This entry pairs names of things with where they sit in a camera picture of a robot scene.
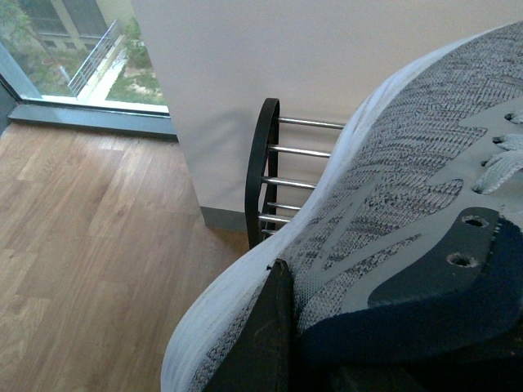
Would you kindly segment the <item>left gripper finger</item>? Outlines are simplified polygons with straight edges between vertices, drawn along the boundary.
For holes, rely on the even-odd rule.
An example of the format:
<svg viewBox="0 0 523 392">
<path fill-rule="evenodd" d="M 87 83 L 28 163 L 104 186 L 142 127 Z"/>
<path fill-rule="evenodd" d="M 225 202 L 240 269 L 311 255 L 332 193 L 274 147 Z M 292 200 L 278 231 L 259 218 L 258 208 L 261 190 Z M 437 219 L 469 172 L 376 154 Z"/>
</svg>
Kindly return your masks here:
<svg viewBox="0 0 523 392">
<path fill-rule="evenodd" d="M 238 340 L 206 391 L 287 391 L 293 316 L 293 278 L 277 259 Z"/>
</svg>

